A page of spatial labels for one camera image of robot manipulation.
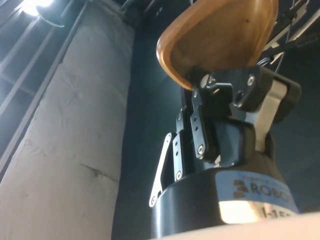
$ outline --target black cylinder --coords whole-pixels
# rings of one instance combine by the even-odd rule
[[[241,165],[207,169],[168,186],[152,209],[152,237],[162,238],[225,225],[219,206],[219,202],[224,200],[253,201],[275,206],[275,209],[280,209],[275,214],[281,217],[283,214],[287,217],[298,213],[275,162],[256,152],[251,160]],[[265,218],[273,214],[273,209],[265,212]]]

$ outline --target logo label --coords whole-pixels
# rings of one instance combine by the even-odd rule
[[[296,215],[289,188],[272,177],[247,171],[220,171],[215,176],[222,220],[252,223]]]

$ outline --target concrete wall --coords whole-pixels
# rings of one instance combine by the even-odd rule
[[[134,32],[90,4],[0,184],[1,240],[107,240]]]

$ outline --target ceiling light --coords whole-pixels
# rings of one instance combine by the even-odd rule
[[[31,16],[38,16],[36,6],[49,7],[53,0],[24,0],[22,10]]]

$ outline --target wooden object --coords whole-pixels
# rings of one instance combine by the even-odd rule
[[[191,90],[186,75],[254,66],[275,25],[279,0],[198,0],[161,35],[157,58],[166,73]]]

